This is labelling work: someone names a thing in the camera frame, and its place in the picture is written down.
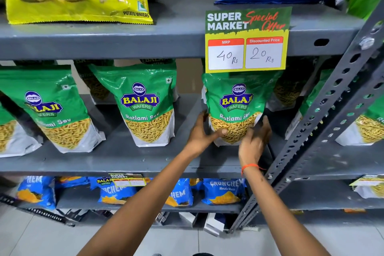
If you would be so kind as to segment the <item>person's left hand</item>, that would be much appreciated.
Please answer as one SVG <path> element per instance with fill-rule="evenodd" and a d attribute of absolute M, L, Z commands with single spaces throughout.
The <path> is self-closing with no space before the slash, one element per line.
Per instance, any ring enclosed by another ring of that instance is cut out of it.
<path fill-rule="evenodd" d="M 206 110 L 199 113 L 183 149 L 183 153 L 191 159 L 198 157 L 212 143 L 209 140 L 209 134 L 206 134 L 204 129 L 204 122 L 207 117 L 208 113 Z"/>

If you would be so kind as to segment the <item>person's right hand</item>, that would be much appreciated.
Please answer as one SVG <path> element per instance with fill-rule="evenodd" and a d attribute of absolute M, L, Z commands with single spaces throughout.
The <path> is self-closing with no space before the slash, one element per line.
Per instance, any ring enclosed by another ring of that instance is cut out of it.
<path fill-rule="evenodd" d="M 266 115 L 263 116 L 262 122 L 257 123 L 254 126 L 255 136 L 250 146 L 241 147 L 241 143 L 238 149 L 238 157 L 241 166 L 244 166 L 249 163 L 258 164 L 260 157 L 268 144 L 272 130 Z"/>

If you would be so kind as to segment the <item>green noodle snack pouch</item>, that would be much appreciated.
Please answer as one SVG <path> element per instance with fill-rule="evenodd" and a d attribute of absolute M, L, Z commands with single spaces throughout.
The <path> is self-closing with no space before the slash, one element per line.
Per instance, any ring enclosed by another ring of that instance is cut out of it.
<path fill-rule="evenodd" d="M 257 124 L 283 70 L 204 73 L 208 124 L 214 132 L 227 129 L 217 147 L 238 146 L 248 125 Z"/>

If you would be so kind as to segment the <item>person's right forearm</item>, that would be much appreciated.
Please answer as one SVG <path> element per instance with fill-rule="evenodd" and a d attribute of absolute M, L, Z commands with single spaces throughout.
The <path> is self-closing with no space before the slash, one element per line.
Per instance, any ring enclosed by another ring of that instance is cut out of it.
<path fill-rule="evenodd" d="M 244 175 L 281 256 L 331 256 L 295 218 L 257 167 L 247 167 Z"/>

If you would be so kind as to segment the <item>person's left forearm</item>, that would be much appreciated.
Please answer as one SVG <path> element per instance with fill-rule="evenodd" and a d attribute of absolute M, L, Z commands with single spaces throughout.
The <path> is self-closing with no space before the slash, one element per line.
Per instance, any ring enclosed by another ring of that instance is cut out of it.
<path fill-rule="evenodd" d="M 188 143 L 147 186 L 127 200 L 77 256 L 133 256 L 186 167 L 205 148 Z"/>

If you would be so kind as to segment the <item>orange wrist thread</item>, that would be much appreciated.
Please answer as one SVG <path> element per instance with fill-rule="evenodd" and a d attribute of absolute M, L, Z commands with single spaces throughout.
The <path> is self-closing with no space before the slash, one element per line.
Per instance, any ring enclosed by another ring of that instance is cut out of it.
<path fill-rule="evenodd" d="M 242 166 L 242 169 L 241 169 L 241 176 L 243 176 L 243 174 L 244 174 L 244 170 L 245 170 L 247 167 L 257 167 L 259 170 L 266 171 L 265 168 L 260 167 L 260 166 L 259 166 L 258 164 L 256 164 L 256 163 L 249 163 L 249 164 L 246 164 L 246 165 Z"/>

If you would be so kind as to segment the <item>row of blue packets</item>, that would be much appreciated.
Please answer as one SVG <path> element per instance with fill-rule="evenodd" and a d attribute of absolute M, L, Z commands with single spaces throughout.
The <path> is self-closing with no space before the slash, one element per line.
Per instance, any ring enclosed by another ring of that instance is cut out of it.
<path fill-rule="evenodd" d="M 89 186 L 89 191 L 99 190 L 99 203 L 123 205 L 142 186 L 118 187 L 109 177 L 86 176 L 26 176 L 19 184 L 16 199 L 45 208 L 56 208 L 56 191 L 77 186 Z M 195 195 L 201 190 L 201 200 L 206 205 L 229 205 L 240 202 L 244 196 L 243 179 L 180 178 L 168 196 L 165 205 L 171 207 L 191 207 Z"/>

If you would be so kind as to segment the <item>white cardboard box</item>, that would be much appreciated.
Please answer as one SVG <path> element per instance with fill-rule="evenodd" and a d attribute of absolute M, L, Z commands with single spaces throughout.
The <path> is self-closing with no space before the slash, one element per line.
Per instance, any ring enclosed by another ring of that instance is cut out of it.
<path fill-rule="evenodd" d="M 180 212 L 180 219 L 188 226 L 193 228 L 196 220 L 198 218 L 199 213 L 190 213 L 190 212 Z"/>
<path fill-rule="evenodd" d="M 208 213 L 203 231 L 215 237 L 219 237 L 225 228 L 226 217 L 222 213 Z"/>

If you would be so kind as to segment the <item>row of green pouches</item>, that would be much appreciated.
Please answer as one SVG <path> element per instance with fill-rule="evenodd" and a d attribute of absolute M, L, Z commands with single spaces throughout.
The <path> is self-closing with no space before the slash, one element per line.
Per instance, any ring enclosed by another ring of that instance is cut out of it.
<path fill-rule="evenodd" d="M 96 94 L 112 95 L 137 147 L 164 147 L 175 136 L 175 62 L 127 67 L 79 64 Z M 89 153 L 102 141 L 69 65 L 0 67 L 0 91 L 22 108 L 60 153 Z"/>

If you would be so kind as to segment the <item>grey perforated metal upright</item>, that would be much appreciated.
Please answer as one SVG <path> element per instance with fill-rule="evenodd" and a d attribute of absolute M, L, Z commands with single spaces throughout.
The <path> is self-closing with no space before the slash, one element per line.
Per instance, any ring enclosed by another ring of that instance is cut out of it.
<path fill-rule="evenodd" d="M 280 194 L 301 169 L 384 93 L 384 0 L 342 54 L 265 179 Z"/>

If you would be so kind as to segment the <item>small green yellow price sign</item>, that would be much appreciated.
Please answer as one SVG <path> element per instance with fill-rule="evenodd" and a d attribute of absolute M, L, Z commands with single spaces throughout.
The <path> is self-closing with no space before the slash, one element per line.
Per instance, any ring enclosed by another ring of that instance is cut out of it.
<path fill-rule="evenodd" d="M 140 174 L 109 173 L 112 182 L 116 187 L 142 187 L 146 186 L 146 179 Z"/>
<path fill-rule="evenodd" d="M 356 186 L 377 186 L 377 185 L 383 185 L 384 184 L 384 174 L 381 175 L 364 175 L 352 183 L 349 184 L 349 186 L 356 187 Z"/>

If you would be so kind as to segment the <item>large green yellow price sign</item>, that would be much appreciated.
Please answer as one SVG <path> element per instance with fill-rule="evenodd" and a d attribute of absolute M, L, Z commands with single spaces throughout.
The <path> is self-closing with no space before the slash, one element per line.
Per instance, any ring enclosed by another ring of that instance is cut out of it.
<path fill-rule="evenodd" d="M 205 72 L 286 69 L 292 7 L 205 12 Z"/>

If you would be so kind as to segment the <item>white yellow snack pouch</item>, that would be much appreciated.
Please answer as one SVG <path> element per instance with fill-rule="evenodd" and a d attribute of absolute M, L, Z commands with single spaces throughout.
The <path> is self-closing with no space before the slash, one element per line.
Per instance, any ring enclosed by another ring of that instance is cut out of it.
<path fill-rule="evenodd" d="M 354 192 L 363 199 L 384 199 L 384 183 L 375 186 L 357 186 L 354 188 Z"/>

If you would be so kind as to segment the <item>black perforated metal rail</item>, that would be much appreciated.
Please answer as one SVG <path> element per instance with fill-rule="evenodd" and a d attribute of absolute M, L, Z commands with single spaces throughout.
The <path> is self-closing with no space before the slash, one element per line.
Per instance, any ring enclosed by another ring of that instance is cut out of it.
<path fill-rule="evenodd" d="M 58 213 L 54 213 L 49 210 L 45 210 L 41 208 L 22 208 L 17 199 L 15 199 L 12 196 L 8 196 L 4 193 L 0 193 L 0 204 L 11 206 L 13 208 L 16 208 L 16 210 L 19 210 L 31 215 L 36 215 L 47 220 L 64 224 L 66 226 L 75 226 L 76 224 L 78 224 L 77 221 L 70 220 L 64 217 L 63 215 L 59 215 Z"/>

